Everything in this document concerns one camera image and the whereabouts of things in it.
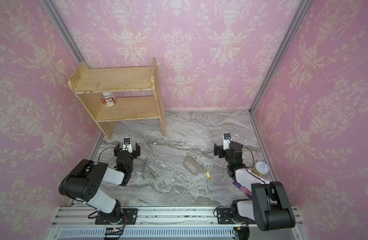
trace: pink wall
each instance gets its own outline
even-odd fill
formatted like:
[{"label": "pink wall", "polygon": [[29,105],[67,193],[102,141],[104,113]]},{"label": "pink wall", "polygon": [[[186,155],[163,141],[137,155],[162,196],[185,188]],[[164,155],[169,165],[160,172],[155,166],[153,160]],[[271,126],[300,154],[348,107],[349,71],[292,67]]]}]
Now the pink wall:
[{"label": "pink wall", "polygon": [[40,1],[0,1],[0,239],[42,239],[60,181],[95,144],[67,86],[76,66]]},{"label": "pink wall", "polygon": [[249,109],[299,0],[54,2],[91,68],[156,57],[166,109]]},{"label": "pink wall", "polygon": [[311,3],[256,119],[310,239],[368,239],[368,1]]}]

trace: shelf board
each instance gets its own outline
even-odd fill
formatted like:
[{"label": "shelf board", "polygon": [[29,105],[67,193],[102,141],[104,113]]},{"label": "shelf board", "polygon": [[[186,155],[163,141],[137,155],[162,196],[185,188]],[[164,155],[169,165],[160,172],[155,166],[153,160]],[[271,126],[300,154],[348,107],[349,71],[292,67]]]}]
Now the shelf board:
[{"label": "shelf board", "polygon": [[117,98],[117,102],[106,107],[102,105],[96,117],[97,122],[159,118],[154,96]]},{"label": "shelf board", "polygon": [[72,90],[75,93],[152,90],[151,71],[151,66],[89,69]]}]

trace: top shelf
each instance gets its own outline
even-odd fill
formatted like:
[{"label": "top shelf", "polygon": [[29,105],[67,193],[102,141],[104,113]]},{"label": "top shelf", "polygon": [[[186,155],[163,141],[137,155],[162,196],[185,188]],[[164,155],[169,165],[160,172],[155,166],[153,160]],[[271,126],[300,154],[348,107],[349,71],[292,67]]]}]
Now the top shelf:
[{"label": "top shelf", "polygon": [[152,66],[88,69],[83,61],[68,85],[74,93],[102,93],[152,90]]}]

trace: robotic arm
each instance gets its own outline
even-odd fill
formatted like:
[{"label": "robotic arm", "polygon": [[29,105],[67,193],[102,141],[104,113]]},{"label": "robotic arm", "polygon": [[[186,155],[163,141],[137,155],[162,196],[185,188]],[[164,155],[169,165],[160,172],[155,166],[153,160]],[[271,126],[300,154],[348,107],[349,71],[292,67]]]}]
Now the robotic arm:
[{"label": "robotic arm", "polygon": [[233,201],[232,218],[235,222],[243,222],[246,218],[255,220],[261,231],[294,227],[296,221],[284,186],[278,181],[263,179],[248,169],[243,164],[242,147],[232,142],[230,133],[224,134],[222,146],[214,144],[215,156],[225,157],[228,163],[228,175],[253,196],[251,200]]},{"label": "robotic arm", "polygon": [[105,194],[100,184],[104,181],[125,186],[131,178],[133,159],[140,156],[140,146],[136,143],[136,150],[133,151],[130,139],[124,138],[123,147],[116,146],[114,154],[117,156],[116,169],[110,168],[107,163],[83,159],[59,185],[60,194],[97,209],[98,215],[111,224],[119,223],[124,213],[119,200]]}]

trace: gray marble surface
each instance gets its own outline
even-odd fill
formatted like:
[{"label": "gray marble surface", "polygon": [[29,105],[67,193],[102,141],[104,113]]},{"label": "gray marble surface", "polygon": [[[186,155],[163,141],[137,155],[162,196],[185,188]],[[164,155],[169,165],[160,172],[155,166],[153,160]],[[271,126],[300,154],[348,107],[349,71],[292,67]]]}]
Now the gray marble surface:
[{"label": "gray marble surface", "polygon": [[[158,119],[118,122],[112,139],[101,143],[95,157],[106,147],[114,147],[130,137],[137,142],[141,155],[134,160],[132,177],[125,187],[102,183],[101,188],[127,206],[205,206],[229,205],[234,199],[246,198],[227,175],[225,159],[213,154],[213,143],[222,145],[222,136],[230,132],[232,140],[249,147],[254,160],[263,155],[254,134],[248,112],[167,112],[166,137]],[[182,162],[191,154],[210,171],[192,175]],[[251,153],[243,149],[247,166],[253,165]],[[116,165],[113,149],[105,150],[101,162]]]}]

